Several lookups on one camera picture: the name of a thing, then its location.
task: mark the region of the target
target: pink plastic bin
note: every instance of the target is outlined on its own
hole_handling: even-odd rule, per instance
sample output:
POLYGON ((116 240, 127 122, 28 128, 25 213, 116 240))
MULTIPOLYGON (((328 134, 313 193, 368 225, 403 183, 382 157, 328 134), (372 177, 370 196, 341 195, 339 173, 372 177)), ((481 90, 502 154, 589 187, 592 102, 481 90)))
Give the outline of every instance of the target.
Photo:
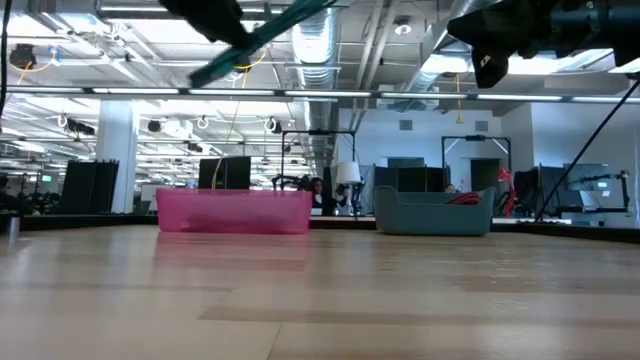
POLYGON ((305 191, 158 189, 158 222, 167 232, 306 234, 305 191))

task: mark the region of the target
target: white lamp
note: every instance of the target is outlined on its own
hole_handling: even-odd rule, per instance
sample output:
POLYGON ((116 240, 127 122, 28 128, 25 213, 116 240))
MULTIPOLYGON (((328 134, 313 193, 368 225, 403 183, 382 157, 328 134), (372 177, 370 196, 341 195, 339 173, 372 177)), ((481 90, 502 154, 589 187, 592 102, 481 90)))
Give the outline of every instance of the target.
POLYGON ((338 174, 336 176, 338 184, 360 183, 360 166, 357 162, 343 162, 338 164, 338 174))
MULTIPOLYGON (((345 184, 345 185, 350 185, 350 184, 359 184, 361 181, 360 179, 360 166, 358 165, 357 162, 343 162, 338 164, 338 174, 336 175, 336 183, 338 184, 345 184)), ((351 204, 351 187, 347 186, 347 209, 349 209, 349 211, 351 211, 352 208, 352 204, 351 204)))

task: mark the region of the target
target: green cable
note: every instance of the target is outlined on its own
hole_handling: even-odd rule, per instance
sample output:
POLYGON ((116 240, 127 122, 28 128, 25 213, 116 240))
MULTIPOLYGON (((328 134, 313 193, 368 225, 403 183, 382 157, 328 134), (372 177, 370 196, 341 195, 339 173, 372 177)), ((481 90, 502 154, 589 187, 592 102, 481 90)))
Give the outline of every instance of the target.
POLYGON ((230 48, 213 59, 209 64, 189 75, 191 87, 200 88, 221 79, 240 63, 263 46, 293 26, 331 6, 336 0, 296 0, 275 19, 265 23, 252 33, 253 45, 245 50, 230 48))

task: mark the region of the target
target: black stand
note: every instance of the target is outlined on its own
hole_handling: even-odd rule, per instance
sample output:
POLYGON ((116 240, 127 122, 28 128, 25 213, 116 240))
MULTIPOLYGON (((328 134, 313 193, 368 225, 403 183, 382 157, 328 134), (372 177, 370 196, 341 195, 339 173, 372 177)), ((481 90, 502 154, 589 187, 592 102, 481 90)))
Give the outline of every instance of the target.
POLYGON ((442 176, 443 176, 443 180, 444 180, 444 186, 447 186, 447 184, 449 184, 449 179, 447 177, 447 161, 446 161, 446 153, 447 150, 445 149, 445 142, 449 139, 454 139, 454 140, 464 140, 464 141, 479 141, 479 142, 484 142, 486 140, 494 140, 494 141, 498 141, 498 140, 502 140, 504 142, 507 143, 507 157, 508 157, 508 165, 509 165, 509 171, 511 171, 511 138, 509 137, 492 137, 492 136, 484 136, 484 135, 467 135, 467 136, 443 136, 442 137, 442 176))

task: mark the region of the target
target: lamp shade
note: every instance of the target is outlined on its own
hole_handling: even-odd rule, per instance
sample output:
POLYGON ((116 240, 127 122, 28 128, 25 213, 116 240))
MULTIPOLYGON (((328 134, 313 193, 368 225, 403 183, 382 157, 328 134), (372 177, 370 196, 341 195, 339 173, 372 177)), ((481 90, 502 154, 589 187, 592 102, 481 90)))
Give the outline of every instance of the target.
POLYGON ((357 162, 343 162, 338 164, 336 183, 355 184, 360 182, 360 166, 357 162))

